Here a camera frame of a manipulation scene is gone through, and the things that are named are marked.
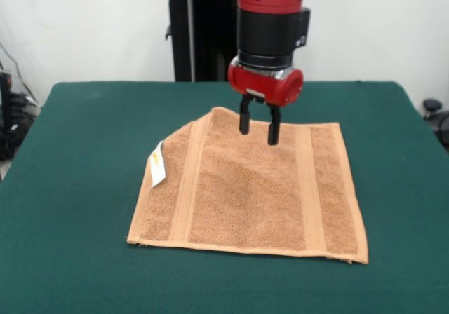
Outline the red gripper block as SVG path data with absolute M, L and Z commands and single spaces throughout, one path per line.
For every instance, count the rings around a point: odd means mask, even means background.
M 267 142 L 268 145 L 277 145 L 279 143 L 281 126 L 281 111 L 279 107 L 293 103 L 298 98 L 304 84 L 302 71 L 287 68 L 276 72 L 276 75 L 273 76 L 270 73 L 263 74 L 237 64 L 230 64 L 228 80 L 236 92 L 260 97 L 267 104 L 270 104 L 272 120 L 269 124 Z M 242 135 L 249 133 L 250 112 L 248 108 L 250 103 L 251 97 L 243 96 L 239 111 L 239 131 Z

